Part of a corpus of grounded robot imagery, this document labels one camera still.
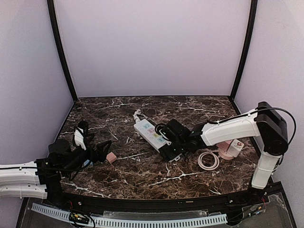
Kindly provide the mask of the pink small charger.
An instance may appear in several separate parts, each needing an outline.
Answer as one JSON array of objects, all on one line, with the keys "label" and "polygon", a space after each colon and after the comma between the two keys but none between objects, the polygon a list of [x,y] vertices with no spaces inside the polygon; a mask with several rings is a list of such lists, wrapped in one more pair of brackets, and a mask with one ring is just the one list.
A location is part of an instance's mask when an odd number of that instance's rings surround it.
[{"label": "pink small charger", "polygon": [[112,164],[113,162],[115,162],[117,160],[117,157],[113,152],[110,152],[109,154],[107,154],[106,159],[110,164]]}]

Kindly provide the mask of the white multicolour power strip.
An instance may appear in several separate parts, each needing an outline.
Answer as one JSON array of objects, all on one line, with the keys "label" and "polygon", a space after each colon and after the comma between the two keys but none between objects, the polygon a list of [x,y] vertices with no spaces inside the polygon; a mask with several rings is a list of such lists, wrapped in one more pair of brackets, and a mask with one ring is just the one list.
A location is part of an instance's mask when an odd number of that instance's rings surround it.
[{"label": "white multicolour power strip", "polygon": [[162,135],[157,134],[155,126],[143,119],[134,124],[135,130],[168,162],[178,161],[182,153],[174,150]]}]

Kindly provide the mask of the pink cube socket adapter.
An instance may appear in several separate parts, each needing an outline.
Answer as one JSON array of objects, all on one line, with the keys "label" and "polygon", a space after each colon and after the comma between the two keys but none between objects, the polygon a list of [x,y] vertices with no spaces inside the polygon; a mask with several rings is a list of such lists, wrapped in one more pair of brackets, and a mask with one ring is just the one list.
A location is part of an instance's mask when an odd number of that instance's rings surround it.
[{"label": "pink cube socket adapter", "polygon": [[220,142],[217,144],[219,150],[223,152],[229,152],[232,141]]}]

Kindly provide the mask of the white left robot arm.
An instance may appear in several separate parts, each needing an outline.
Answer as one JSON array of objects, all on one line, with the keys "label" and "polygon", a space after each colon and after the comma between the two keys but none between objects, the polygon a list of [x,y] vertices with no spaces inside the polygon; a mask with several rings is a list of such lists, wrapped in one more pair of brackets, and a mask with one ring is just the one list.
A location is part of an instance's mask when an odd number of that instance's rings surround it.
[{"label": "white left robot arm", "polygon": [[108,140],[93,149],[87,142],[84,148],[77,146],[72,150],[67,140],[58,139],[49,145],[46,158],[22,164],[2,165],[0,195],[58,200],[63,195],[61,179],[66,177],[72,180],[91,163],[104,162],[111,144]]}]

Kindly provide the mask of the white cube socket adapter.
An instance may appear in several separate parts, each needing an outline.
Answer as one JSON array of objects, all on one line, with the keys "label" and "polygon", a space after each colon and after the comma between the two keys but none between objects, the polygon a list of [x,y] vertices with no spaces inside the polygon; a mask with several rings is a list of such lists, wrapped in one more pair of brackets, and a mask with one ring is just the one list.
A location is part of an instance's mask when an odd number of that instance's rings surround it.
[{"label": "white cube socket adapter", "polygon": [[244,144],[240,140],[238,140],[238,139],[231,140],[230,144],[227,148],[227,153],[230,156],[233,156],[234,158],[236,158],[242,151],[243,147],[244,147]]}]

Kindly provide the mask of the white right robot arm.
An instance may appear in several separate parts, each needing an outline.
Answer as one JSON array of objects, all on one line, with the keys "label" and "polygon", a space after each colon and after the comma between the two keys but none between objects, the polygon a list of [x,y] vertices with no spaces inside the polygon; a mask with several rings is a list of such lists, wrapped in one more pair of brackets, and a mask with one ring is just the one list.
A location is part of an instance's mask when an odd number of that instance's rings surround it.
[{"label": "white right robot arm", "polygon": [[156,132],[169,143],[171,151],[179,152],[195,152],[229,140],[260,138],[263,148],[251,186],[262,190],[292,140],[288,137],[287,122],[281,112],[290,114],[285,109],[260,102],[257,108],[246,113],[220,121],[206,121],[195,125],[192,130],[172,119],[164,126],[156,126]]}]

